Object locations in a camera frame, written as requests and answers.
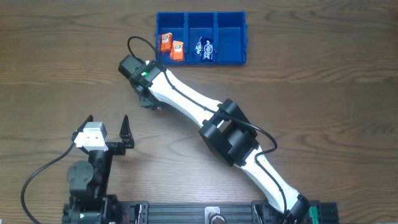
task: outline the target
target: orange snack packet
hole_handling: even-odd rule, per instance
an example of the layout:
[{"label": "orange snack packet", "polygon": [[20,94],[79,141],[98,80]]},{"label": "orange snack packet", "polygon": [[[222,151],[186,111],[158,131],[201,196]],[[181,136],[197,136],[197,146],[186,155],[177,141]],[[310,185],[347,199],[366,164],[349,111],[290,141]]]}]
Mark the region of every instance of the orange snack packet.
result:
[{"label": "orange snack packet", "polygon": [[162,34],[160,52],[169,52],[172,49],[173,35],[172,33]]},{"label": "orange snack packet", "polygon": [[173,60],[183,61],[184,60],[184,43],[181,41],[173,41]]}]

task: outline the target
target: wood grain surface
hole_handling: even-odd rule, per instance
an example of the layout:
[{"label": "wood grain surface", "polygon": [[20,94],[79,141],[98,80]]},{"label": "wood grain surface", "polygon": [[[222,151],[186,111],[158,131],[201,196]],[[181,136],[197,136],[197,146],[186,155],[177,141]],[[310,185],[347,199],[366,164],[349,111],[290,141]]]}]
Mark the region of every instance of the wood grain surface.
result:
[{"label": "wood grain surface", "polygon": [[[310,200],[337,202],[341,223],[398,222],[398,1],[0,1],[0,219],[30,223],[28,176],[63,153],[92,114],[108,139],[130,118],[136,148],[115,157],[109,194],[149,202],[264,198],[206,148],[173,108],[140,108],[118,73],[126,41],[154,42],[157,11],[247,13],[245,66],[170,67],[200,93],[231,98],[279,150],[267,156]],[[151,49],[133,42],[140,58]],[[263,148],[270,146],[257,138]],[[27,206],[60,223],[74,149],[38,175]]]}]

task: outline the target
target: black cable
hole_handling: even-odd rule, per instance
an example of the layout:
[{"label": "black cable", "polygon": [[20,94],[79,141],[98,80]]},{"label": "black cable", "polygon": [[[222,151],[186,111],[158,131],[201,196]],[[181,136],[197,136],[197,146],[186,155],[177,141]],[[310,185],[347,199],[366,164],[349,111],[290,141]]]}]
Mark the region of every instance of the black cable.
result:
[{"label": "black cable", "polygon": [[60,159],[64,158],[75,146],[75,143],[73,142],[68,150],[66,150],[61,156],[59,156],[58,158],[54,159],[53,161],[49,162],[48,164],[42,166],[40,169],[38,169],[36,172],[34,172],[25,182],[24,186],[22,187],[22,191],[21,191],[21,204],[22,204],[22,208],[24,209],[26,215],[36,224],[40,224],[39,221],[37,221],[37,219],[35,219],[33,217],[33,215],[30,213],[30,211],[27,209],[26,204],[25,204],[25,191],[27,188],[27,185],[29,184],[29,182],[40,172],[42,172],[44,169],[46,169],[47,167],[51,166],[52,164],[58,162]]},{"label": "black cable", "polygon": [[234,118],[234,117],[232,117],[232,116],[229,116],[229,115],[226,115],[226,114],[217,112],[217,111],[213,111],[213,110],[207,108],[206,106],[203,106],[203,105],[199,104],[198,102],[196,102],[195,100],[191,99],[189,96],[185,95],[184,93],[182,93],[180,90],[178,90],[178,89],[170,82],[170,80],[169,80],[169,78],[168,78],[168,76],[167,76],[167,73],[166,73],[166,70],[167,70],[167,69],[166,69],[166,67],[165,67],[165,65],[164,65],[164,63],[163,63],[163,60],[162,60],[162,57],[160,56],[159,51],[156,50],[156,48],[155,48],[148,40],[146,40],[146,39],[144,39],[144,38],[142,38],[142,37],[138,37],[138,36],[132,36],[132,37],[130,37],[130,38],[127,40],[127,47],[128,47],[128,49],[129,49],[129,51],[130,51],[131,56],[133,56],[134,58],[137,58],[137,57],[133,54],[133,52],[132,52],[132,50],[131,50],[131,48],[130,48],[130,41],[131,41],[132,39],[139,39],[139,40],[142,40],[142,41],[144,41],[145,43],[147,43],[147,44],[154,50],[154,52],[155,52],[157,58],[159,59],[159,63],[160,63],[160,65],[162,66],[161,69],[162,69],[162,72],[163,72],[163,74],[164,74],[164,77],[165,77],[166,80],[167,80],[167,83],[168,83],[168,84],[171,86],[171,88],[172,88],[173,90],[175,90],[177,93],[179,93],[180,95],[182,95],[182,96],[183,96],[184,98],[186,98],[187,100],[191,101],[193,104],[199,106],[200,108],[202,108],[202,109],[204,109],[204,110],[209,111],[210,113],[213,113],[214,115],[216,115],[216,116],[218,116],[218,117],[220,117],[220,118],[223,118],[223,119],[226,119],[226,120],[229,120],[229,119],[230,119],[231,121],[234,121],[234,122],[236,122],[236,123],[238,123],[238,124],[242,124],[242,125],[247,126],[248,128],[255,129],[256,131],[259,131],[260,133],[262,133],[263,135],[267,136],[267,137],[272,141],[272,143],[274,144],[274,147],[273,147],[272,149],[270,149],[270,150],[266,150],[266,151],[257,153],[257,154],[255,155],[255,157],[254,157],[254,160],[255,160],[256,164],[257,164],[257,165],[258,165],[258,166],[259,166],[259,167],[260,167],[260,168],[261,168],[261,169],[262,169],[274,182],[275,182],[276,186],[278,186],[278,189],[280,190],[280,193],[282,194],[282,198],[283,198],[283,200],[284,200],[284,214],[285,214],[285,213],[286,213],[286,210],[287,210],[287,205],[286,205],[285,193],[284,193],[284,191],[282,190],[282,187],[279,185],[278,181],[276,181],[275,178],[268,172],[268,170],[267,170],[266,168],[264,168],[264,167],[260,164],[260,162],[259,162],[258,159],[257,159],[259,156],[264,155],[264,154],[267,154],[267,153],[270,153],[270,152],[273,152],[273,151],[275,151],[275,150],[278,148],[278,144],[276,143],[276,140],[274,139],[274,137],[272,137],[268,132],[266,132],[265,130],[263,130],[262,128],[260,128],[260,127],[258,127],[258,126],[256,126],[256,125],[253,125],[253,124],[248,123],[248,122],[245,122],[245,121],[243,121],[243,120],[241,120],[241,119]]}]

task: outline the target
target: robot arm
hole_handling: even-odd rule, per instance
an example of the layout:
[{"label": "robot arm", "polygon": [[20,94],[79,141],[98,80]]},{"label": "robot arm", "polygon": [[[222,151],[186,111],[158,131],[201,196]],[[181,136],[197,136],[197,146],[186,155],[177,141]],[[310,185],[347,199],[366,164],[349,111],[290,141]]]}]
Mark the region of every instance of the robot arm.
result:
[{"label": "robot arm", "polygon": [[[264,192],[269,203],[277,211],[284,213],[285,223],[299,222],[305,216],[310,208],[308,200],[289,186],[269,164],[266,157],[261,155],[258,157],[258,163],[275,178],[283,190],[286,199],[286,211],[284,211],[282,192],[255,161],[256,154],[262,152],[259,143],[255,140],[257,133],[253,129],[233,121],[221,132],[218,128],[223,119],[194,104],[187,97],[213,111],[228,114],[248,123],[248,119],[236,103],[230,99],[222,103],[207,98],[179,81],[170,70],[166,71],[167,77],[165,77],[164,72],[161,71],[161,65],[157,62],[141,62],[141,60],[128,55],[119,65],[119,71],[129,79],[131,86],[140,95],[140,98],[150,101],[153,107],[164,103],[171,105],[192,119],[200,127],[199,133],[210,151],[226,165],[236,166],[245,171]],[[175,91],[167,78],[176,89],[187,97]]]}]

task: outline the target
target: blue plastic bin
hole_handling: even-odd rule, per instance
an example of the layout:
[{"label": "blue plastic bin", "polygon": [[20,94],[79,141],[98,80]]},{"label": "blue plastic bin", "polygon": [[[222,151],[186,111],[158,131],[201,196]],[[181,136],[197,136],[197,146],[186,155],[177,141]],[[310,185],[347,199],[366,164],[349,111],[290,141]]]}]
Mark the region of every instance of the blue plastic bin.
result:
[{"label": "blue plastic bin", "polygon": [[[160,53],[166,65],[242,65],[246,63],[247,41],[245,12],[158,12],[156,48],[159,35],[171,32],[173,40],[184,43],[184,61],[176,62],[170,52]],[[193,55],[199,37],[214,40],[213,62]]]}]

